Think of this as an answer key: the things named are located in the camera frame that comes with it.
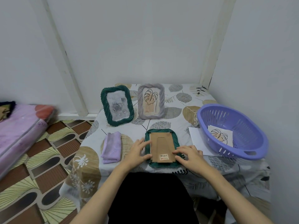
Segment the white wall trim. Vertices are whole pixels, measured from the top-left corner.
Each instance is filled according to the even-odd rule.
[[[230,17],[234,9],[235,2],[236,0],[223,1],[212,33],[209,48],[204,58],[202,74],[199,81],[200,85],[204,86],[207,89],[209,88],[214,73],[216,62],[220,53],[220,49],[222,47],[228,24],[230,22]]]
[[[46,44],[58,67],[65,87],[79,116],[87,116],[88,111],[66,55],[60,35],[53,21],[47,0],[29,0]]]
[[[58,120],[66,120],[66,119],[82,119],[82,120],[95,120],[97,114],[88,114],[87,116],[79,116],[77,113],[60,113],[58,114]]]

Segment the gray picture frame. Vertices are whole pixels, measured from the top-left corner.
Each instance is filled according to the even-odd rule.
[[[143,102],[145,102],[145,98],[143,96],[143,90],[144,88],[158,88],[160,89],[159,92],[159,97],[160,97],[160,102],[159,102],[159,107],[160,111],[159,114],[156,115],[145,115],[144,110],[143,110]],[[163,118],[165,111],[164,111],[164,102],[165,102],[165,94],[164,94],[164,86],[160,83],[155,83],[155,84],[142,84],[138,87],[138,114],[141,119],[161,119]]]

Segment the white paper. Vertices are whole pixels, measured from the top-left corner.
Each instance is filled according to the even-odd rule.
[[[204,156],[220,156],[218,153],[214,152],[205,142],[202,129],[189,127],[189,132],[193,145],[197,148],[197,150],[201,150]]]
[[[233,132],[219,127],[209,125],[207,130],[222,143],[233,147]]]

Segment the tablecloth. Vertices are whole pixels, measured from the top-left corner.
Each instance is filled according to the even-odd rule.
[[[134,105],[134,119],[117,127],[107,123],[103,110],[99,112],[80,149],[68,165],[69,175],[59,193],[72,200],[80,210],[101,187],[118,163],[103,164],[100,157],[107,133],[119,131],[122,141],[122,158],[133,142],[144,137],[149,129],[172,129],[180,145],[191,145],[189,127],[199,127],[196,113],[204,104],[215,103],[215,99],[198,84],[163,84],[165,87],[165,116],[163,119],[144,120],[138,116],[138,84],[124,84],[130,90]],[[270,167],[265,159],[250,161],[240,158],[204,156],[245,197],[254,196],[270,202]],[[147,162],[133,172],[172,173],[183,182],[192,196],[218,199],[209,183],[183,166],[178,168],[152,168]]]

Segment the picture frame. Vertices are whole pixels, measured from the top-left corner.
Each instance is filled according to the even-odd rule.
[[[144,137],[145,142],[150,139],[151,133],[171,133],[172,139],[173,139],[173,144],[174,144],[174,149],[176,149],[177,147],[180,146],[180,144],[178,143],[178,137],[177,137],[176,133],[171,129],[150,129],[145,133],[145,137]],[[150,145],[145,146],[145,155],[146,154],[150,154]],[[181,153],[177,153],[176,155],[179,157],[183,157]],[[172,163],[157,163],[157,162],[152,162],[151,159],[148,159],[147,162],[148,162],[149,166],[153,167],[153,168],[161,168],[161,167],[175,168],[175,167],[179,167],[181,165],[177,161],[172,162]]]
[[[138,114],[141,119],[161,119],[164,112],[164,86],[143,84],[138,88]]]
[[[130,91],[126,86],[104,88],[101,92],[101,101],[107,122],[111,126],[117,127],[133,120],[133,104]]]

